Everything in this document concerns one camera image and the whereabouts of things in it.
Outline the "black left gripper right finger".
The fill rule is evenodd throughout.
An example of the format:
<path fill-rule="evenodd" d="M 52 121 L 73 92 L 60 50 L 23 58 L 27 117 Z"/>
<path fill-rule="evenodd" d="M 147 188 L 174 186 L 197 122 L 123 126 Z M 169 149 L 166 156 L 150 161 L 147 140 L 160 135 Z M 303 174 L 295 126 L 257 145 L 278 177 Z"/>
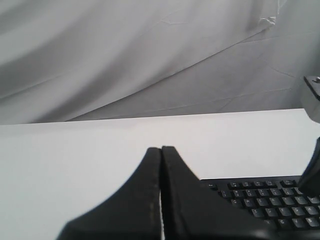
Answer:
<path fill-rule="evenodd" d="M 263 220 L 203 186 L 173 146 L 161 149 L 161 208 L 167 240 L 278 240 Z"/>

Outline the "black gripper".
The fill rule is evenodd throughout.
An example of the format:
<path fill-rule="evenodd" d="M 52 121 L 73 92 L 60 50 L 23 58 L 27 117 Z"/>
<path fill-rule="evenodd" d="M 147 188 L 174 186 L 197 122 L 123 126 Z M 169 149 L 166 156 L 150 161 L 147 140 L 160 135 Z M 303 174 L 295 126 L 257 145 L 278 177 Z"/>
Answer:
<path fill-rule="evenodd" d="M 298 189 L 308 197 L 316 197 L 320 194 L 320 138 L 316 140 L 312 157 L 300 176 Z"/>

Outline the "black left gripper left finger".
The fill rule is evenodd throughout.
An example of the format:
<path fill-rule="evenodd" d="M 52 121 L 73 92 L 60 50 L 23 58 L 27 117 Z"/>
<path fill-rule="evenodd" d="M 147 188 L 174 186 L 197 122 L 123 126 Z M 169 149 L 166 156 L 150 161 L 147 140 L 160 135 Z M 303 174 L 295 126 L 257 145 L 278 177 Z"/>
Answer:
<path fill-rule="evenodd" d="M 161 151 L 147 149 L 130 178 L 112 196 L 69 221 L 59 240 L 159 240 Z"/>

